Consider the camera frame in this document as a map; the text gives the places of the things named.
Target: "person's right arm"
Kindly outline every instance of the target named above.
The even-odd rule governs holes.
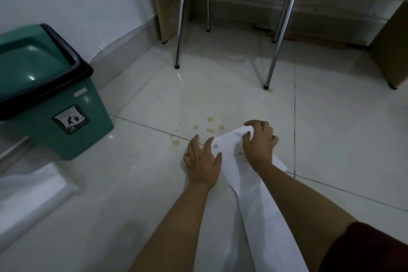
[[[331,245],[357,220],[326,197],[272,164],[278,142],[268,122],[251,120],[254,135],[243,136],[245,156],[261,177],[288,224],[310,272],[318,272]]]

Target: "person's left arm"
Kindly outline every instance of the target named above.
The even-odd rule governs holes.
[[[204,151],[198,146],[198,135],[184,154],[189,185],[179,197],[147,244],[135,259],[129,272],[192,271],[208,192],[217,183],[222,155],[214,159],[210,138]]]

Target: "hand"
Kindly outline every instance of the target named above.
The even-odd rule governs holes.
[[[243,135],[242,147],[249,164],[256,171],[259,165],[272,163],[272,150],[279,138],[273,135],[273,129],[269,127],[268,122],[249,120],[244,125],[254,128],[252,141],[249,139],[251,136],[249,131]]]
[[[218,153],[214,159],[211,153],[211,137],[204,144],[204,151],[198,146],[198,135],[190,141],[184,162],[187,166],[187,175],[190,185],[202,185],[210,190],[217,183],[221,171],[222,154]]]

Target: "black rubber foot cap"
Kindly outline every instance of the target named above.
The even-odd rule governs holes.
[[[392,85],[392,83],[391,83],[391,82],[388,82],[388,86],[389,86],[391,89],[393,89],[393,90],[397,90],[397,88],[396,88],[396,87],[394,87],[394,85]]]

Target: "sticker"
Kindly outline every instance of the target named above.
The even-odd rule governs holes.
[[[78,105],[73,105],[58,113],[52,119],[69,135],[89,122],[89,118],[86,117]]]
[[[84,92],[87,92],[88,90],[86,89],[86,87],[81,88],[80,90],[78,90],[77,92],[74,93],[75,97],[78,97],[80,95],[82,95]]]

